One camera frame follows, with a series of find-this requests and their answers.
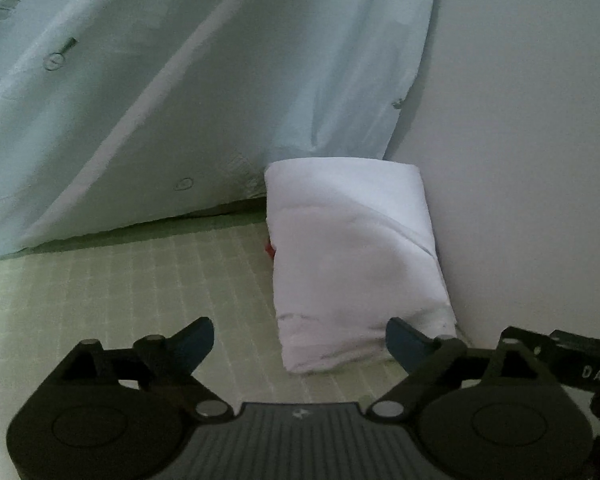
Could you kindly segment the red striped garment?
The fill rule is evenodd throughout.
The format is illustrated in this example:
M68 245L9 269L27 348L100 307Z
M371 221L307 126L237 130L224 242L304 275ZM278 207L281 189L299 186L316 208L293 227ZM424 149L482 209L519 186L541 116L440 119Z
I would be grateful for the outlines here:
M276 249L270 240L268 240L265 244L265 252L271 260L275 259Z

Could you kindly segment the white cloth garment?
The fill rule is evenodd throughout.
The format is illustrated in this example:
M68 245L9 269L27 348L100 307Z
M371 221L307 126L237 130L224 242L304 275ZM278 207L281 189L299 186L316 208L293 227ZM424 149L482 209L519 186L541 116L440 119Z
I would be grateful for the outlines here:
M390 318L430 338L456 333L417 167L296 158L265 171L273 304L285 370L333 370L386 355Z

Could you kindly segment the light blue carrot-print sheet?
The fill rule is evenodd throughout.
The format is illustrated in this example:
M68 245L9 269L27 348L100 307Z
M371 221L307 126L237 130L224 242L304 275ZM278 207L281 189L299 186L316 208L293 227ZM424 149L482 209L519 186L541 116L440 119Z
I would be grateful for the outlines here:
M0 0L0 257L385 155L434 0Z

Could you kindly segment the white side panel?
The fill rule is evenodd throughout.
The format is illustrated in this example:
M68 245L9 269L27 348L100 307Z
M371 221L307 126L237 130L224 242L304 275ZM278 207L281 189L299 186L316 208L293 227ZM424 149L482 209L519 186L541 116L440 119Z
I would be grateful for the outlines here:
M600 338L600 0L434 0L388 155L422 172L474 344Z

